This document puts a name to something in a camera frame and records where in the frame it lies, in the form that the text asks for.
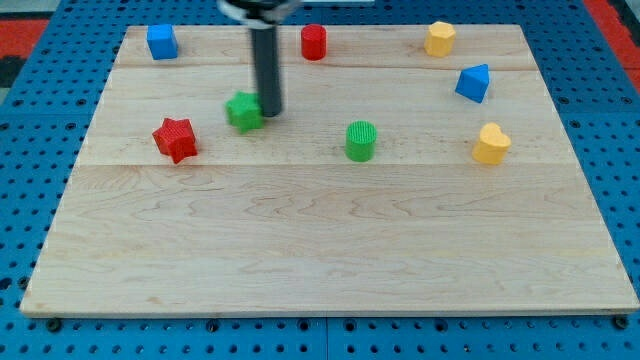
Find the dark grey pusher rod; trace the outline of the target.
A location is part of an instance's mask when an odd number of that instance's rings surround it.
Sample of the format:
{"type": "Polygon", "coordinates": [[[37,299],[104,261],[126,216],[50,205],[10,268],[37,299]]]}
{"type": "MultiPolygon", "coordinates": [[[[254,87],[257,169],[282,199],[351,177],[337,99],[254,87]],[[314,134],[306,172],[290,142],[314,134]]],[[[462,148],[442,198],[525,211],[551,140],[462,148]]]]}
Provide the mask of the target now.
{"type": "Polygon", "coordinates": [[[276,117],[283,109],[277,28],[251,29],[250,36],[262,115],[276,117]]]}

